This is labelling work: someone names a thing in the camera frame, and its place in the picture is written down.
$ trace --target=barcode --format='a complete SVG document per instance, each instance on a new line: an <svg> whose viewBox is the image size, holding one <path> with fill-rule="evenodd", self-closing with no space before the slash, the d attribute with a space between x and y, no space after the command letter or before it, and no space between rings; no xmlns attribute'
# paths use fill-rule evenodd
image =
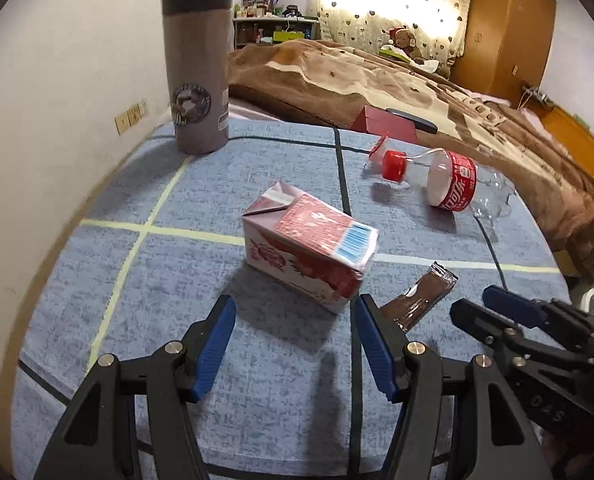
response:
<svg viewBox="0 0 594 480"><path fill-rule="evenodd" d="M373 229L366 225L350 224L333 254L353 265L359 264L368 250L372 232Z"/></svg>

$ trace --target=yellow tape line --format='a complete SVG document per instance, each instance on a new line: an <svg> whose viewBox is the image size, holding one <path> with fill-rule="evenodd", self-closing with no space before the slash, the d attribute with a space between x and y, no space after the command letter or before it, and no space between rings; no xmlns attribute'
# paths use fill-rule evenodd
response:
<svg viewBox="0 0 594 480"><path fill-rule="evenodd" d="M178 236L181 238L190 238L191 240L204 240L218 244L228 244L244 246L244 238L240 236L220 235L219 233L210 233L207 231L193 231L191 229L177 229L172 227L158 227L141 224L131 224L128 222L109 222L106 220L84 219L82 225L94 225L97 227L108 227L110 229L125 229L128 231L146 231L148 233L167 236ZM493 262L462 262L459 260L437 260L433 258L421 258L419 256L406 256L405 254L383 254L377 253L373 257L375 262L384 262L399 265L419 265L430 266L437 262L444 267L451 269L478 269L478 270L496 270ZM510 272L528 272L532 274L558 274L560 270L557 267L531 267L515 264L500 264L502 270Z"/></svg>
<svg viewBox="0 0 594 480"><path fill-rule="evenodd" d="M190 163L190 161L192 159L193 159L193 157L191 157L191 156L187 156L184 159L184 162L182 162L179 169L173 175L173 178L170 179L170 182L168 183L168 185L165 187L164 191L159 196L159 199L157 200L155 207L152 208L151 214L149 215L149 217L146 220L146 223L144 225L131 224L128 222L103 222L103 221L99 221L99 220L98 221L90 221L88 219L84 219L81 222L84 225L98 225L100 227L109 227L109 224L112 223L112 224L115 224L116 228L128 229L130 231L139 232L139 236L135 240L135 243L133 243L131 250L128 251L128 255L126 256L126 259L124 260L124 262L122 264L122 268L119 269L119 273L117 274L117 278L116 278L115 284L113 286L113 292L111 293L110 299L108 300L108 304L106 305L106 310L104 311L104 316L102 317L100 327L98 328L98 332L97 332L95 338L93 339L93 342L90 345L90 356L88 357L87 370L90 370L93 367L93 365L95 364L95 361L97 361L98 357L100 356L100 347L101 347L102 341L104 340L104 337L106 336L106 332L108 331L108 327L110 325L110 320L113 317L115 307L117 306L117 301L119 301L119 297L122 294L122 289L124 288L124 282L126 281L126 277L128 276L128 271L130 270L131 265L133 264L133 260L135 259L135 256L137 255L140 247L142 246L142 243L144 242L146 235L149 233L149 230L152 227L152 223L155 221L155 218L157 218L157 215L159 214L162 206L166 202L166 199L170 196L170 193L173 191L175 184L177 184L180 177L184 173L184 170L186 170L187 165Z"/></svg>
<svg viewBox="0 0 594 480"><path fill-rule="evenodd" d="M207 242L216 242L218 244L239 245L244 247L244 238L241 236L220 235L207 231L191 231L190 229L157 226L151 227L148 229L148 232L155 235L179 236L181 238L190 238L191 240L204 240Z"/></svg>
<svg viewBox="0 0 594 480"><path fill-rule="evenodd" d="M130 222L110 222L108 220L95 220L84 218L80 225L92 225L95 227L108 227L110 229L123 229L125 231L137 231L141 233L144 230L144 224L132 224Z"/></svg>

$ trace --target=stuffed animal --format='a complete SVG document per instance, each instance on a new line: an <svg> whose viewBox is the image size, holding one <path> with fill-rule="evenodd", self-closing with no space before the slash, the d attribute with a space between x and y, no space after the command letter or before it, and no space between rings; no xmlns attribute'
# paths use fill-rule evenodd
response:
<svg viewBox="0 0 594 480"><path fill-rule="evenodd" d="M407 28L392 28L388 34L391 38L389 43L403 49L406 55L415 63L419 65L424 64L424 58L421 55L421 51L417 48L415 35L412 32Z"/></svg>
<svg viewBox="0 0 594 480"><path fill-rule="evenodd" d="M415 35L407 28L392 28L389 30L388 35L390 37L389 43L402 49L410 59L412 59L418 65L423 65L424 57L421 55L421 51L417 48L417 41ZM440 62L436 74L448 79L450 77L450 67L446 63Z"/></svg>

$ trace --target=wooden wardrobe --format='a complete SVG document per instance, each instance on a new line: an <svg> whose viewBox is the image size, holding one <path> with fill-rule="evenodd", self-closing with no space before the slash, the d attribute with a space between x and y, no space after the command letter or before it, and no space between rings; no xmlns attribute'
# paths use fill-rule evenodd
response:
<svg viewBox="0 0 594 480"><path fill-rule="evenodd" d="M555 9L555 0L471 0L464 55L450 80L516 107L522 82L541 84Z"/></svg>

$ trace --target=round logo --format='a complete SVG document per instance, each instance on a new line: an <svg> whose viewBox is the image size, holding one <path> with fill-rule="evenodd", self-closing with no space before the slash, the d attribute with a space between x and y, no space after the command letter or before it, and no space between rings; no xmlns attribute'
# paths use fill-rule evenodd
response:
<svg viewBox="0 0 594 480"><path fill-rule="evenodd" d="M170 97L173 122L179 126L199 123L211 109L211 95L203 86L184 83Z"/></svg>

